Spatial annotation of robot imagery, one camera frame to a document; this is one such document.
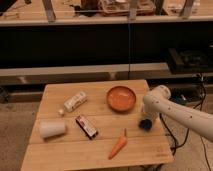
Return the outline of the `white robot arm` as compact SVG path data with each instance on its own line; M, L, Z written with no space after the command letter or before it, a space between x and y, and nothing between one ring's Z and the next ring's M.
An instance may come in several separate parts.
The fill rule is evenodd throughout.
M171 91L159 85L143 96L143 119L145 129L150 130L159 114L165 114L183 126L213 142L213 115L169 100Z

